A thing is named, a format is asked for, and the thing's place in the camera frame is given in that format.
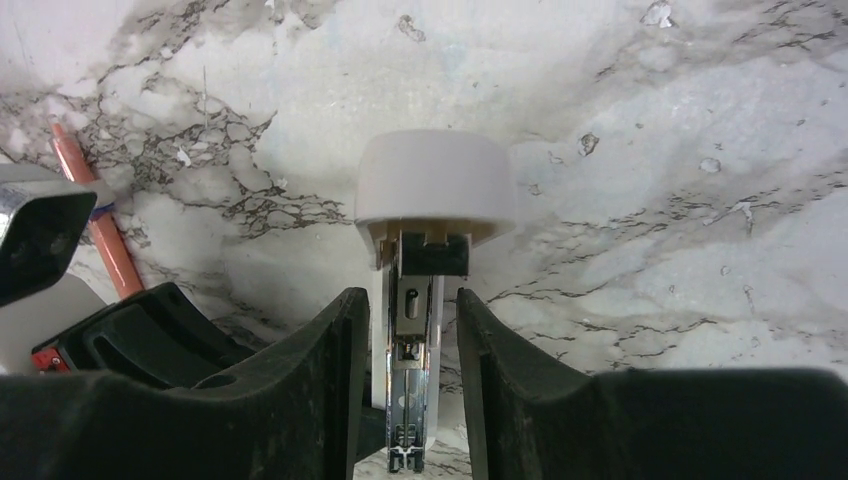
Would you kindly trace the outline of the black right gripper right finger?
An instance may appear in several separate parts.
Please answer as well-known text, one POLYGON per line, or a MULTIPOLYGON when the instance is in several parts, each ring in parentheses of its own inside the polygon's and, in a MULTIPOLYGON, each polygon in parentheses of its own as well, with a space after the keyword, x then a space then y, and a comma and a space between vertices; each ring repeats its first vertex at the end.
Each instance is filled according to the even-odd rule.
POLYGON ((581 373, 456 298, 476 479, 843 479, 847 385, 809 368, 581 373))

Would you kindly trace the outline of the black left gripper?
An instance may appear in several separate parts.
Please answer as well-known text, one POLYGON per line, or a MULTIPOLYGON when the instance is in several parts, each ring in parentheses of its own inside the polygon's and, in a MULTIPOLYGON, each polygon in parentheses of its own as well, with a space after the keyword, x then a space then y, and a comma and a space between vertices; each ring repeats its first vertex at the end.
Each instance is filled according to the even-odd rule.
POLYGON ((3 371, 111 370, 154 388, 190 388, 254 354, 172 282, 104 307, 69 274, 96 200, 40 166, 1 166, 3 371))

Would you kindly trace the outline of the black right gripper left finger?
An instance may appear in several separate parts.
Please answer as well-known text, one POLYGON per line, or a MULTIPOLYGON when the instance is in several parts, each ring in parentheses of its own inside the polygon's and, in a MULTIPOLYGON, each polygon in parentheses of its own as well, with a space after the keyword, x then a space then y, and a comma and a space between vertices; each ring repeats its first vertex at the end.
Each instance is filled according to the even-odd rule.
POLYGON ((5 479, 349 479, 369 302, 343 290, 292 335, 197 387, 117 373, 5 376, 5 479))

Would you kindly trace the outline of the white stapler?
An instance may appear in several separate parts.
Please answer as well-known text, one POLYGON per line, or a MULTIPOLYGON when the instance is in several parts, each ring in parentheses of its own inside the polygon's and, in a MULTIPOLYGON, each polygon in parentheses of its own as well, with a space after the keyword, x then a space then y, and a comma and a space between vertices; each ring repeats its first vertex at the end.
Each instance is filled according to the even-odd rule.
POLYGON ((371 400, 392 474, 420 473, 436 439, 445 283, 515 223, 513 168, 495 141, 418 129, 367 143, 354 224, 375 273, 371 400))

